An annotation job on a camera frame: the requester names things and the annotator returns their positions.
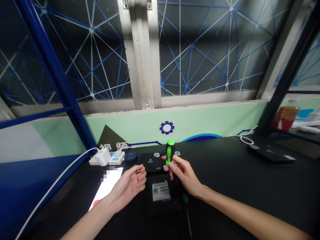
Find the computer mouse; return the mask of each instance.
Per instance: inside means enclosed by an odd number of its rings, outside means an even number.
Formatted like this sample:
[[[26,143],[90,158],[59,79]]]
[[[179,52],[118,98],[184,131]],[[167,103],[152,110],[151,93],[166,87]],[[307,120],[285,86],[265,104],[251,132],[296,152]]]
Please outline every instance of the computer mouse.
[[[136,152],[130,152],[124,156],[124,160],[126,162],[132,162],[138,158],[138,154]]]

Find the glass pane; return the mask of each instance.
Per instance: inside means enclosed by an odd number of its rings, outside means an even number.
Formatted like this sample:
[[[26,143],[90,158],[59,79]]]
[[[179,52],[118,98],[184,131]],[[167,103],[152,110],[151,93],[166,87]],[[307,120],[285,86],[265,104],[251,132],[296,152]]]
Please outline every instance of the glass pane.
[[[295,43],[293,44],[292,48],[290,49],[289,54],[287,55],[286,60],[284,61],[281,70],[279,72],[279,75],[275,81],[274,88],[277,87],[278,82],[283,74],[283,71],[285,67],[288,64],[288,61],[292,55],[292,52],[301,36],[301,33],[304,29],[304,26],[307,22],[307,20],[310,17],[310,14],[315,6],[315,2],[311,3],[310,8],[308,10],[308,13],[306,14],[304,18],[304,23],[302,24],[301,29],[299,30],[299,33],[297,34],[297,37],[295,39]],[[310,48],[308,54],[306,55],[295,79],[293,80],[293,83],[291,87],[298,87],[299,90],[314,90],[313,88],[310,88],[308,86],[319,86],[320,85],[320,34],[316,37],[314,40],[312,47]]]
[[[158,1],[162,95],[257,89],[291,2]]]
[[[0,94],[9,107],[59,102],[11,0],[1,2]]]
[[[117,0],[35,0],[79,101],[132,98]]]

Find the white charging cable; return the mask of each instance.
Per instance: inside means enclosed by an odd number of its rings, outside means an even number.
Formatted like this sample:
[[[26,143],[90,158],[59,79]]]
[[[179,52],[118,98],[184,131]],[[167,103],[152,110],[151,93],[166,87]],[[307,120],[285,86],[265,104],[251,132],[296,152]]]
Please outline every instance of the white charging cable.
[[[245,144],[248,144],[248,145],[253,145],[254,144],[254,141],[252,141],[250,138],[247,138],[247,137],[244,137],[246,135],[249,135],[252,133],[253,130],[255,130],[258,126],[255,126],[254,128],[252,128],[248,133],[246,134],[242,134],[242,135],[231,135],[229,137],[239,137],[241,142],[245,143]]]
[[[52,184],[52,186],[49,188],[49,190],[46,192],[46,194],[41,198],[40,202],[36,205],[36,207],[34,208],[34,210],[31,212],[31,214],[29,215],[28,219],[26,220],[26,222],[24,223],[24,225],[22,226],[20,232],[18,233],[17,237],[15,238],[15,240],[18,240],[19,237],[21,236],[23,230],[26,228],[27,224],[29,223],[30,219],[32,218],[33,214],[36,212],[36,210],[38,209],[38,207],[41,205],[41,203],[43,202],[43,200],[47,197],[47,195],[50,193],[50,191],[53,189],[53,187],[56,185],[56,183],[60,180],[60,178],[65,174],[65,172],[79,159],[81,158],[83,155],[85,155],[87,152],[93,150],[93,149],[97,149],[98,152],[100,151],[99,148],[91,148],[87,151],[85,151],[83,154],[81,154],[76,160],[74,160],[61,174],[60,176],[57,178],[57,180]]]

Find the blue gear logo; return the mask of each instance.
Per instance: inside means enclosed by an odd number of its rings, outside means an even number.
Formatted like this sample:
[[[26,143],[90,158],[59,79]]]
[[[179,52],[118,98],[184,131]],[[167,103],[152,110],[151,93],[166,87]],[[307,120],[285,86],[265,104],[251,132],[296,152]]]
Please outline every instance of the blue gear logo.
[[[169,133],[172,133],[174,130],[174,125],[172,122],[169,123],[169,121],[166,121],[165,123],[161,123],[160,131],[162,134],[168,135]]]

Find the phone screen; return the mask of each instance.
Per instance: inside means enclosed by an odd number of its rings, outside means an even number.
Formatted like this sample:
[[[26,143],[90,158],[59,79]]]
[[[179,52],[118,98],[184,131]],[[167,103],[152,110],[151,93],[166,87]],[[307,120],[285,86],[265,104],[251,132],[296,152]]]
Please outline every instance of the phone screen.
[[[94,207],[102,198],[107,196],[113,189],[116,182],[120,179],[123,168],[115,168],[114,170],[107,170],[107,174],[104,175],[103,182],[101,183],[96,196],[91,203],[89,211]]]

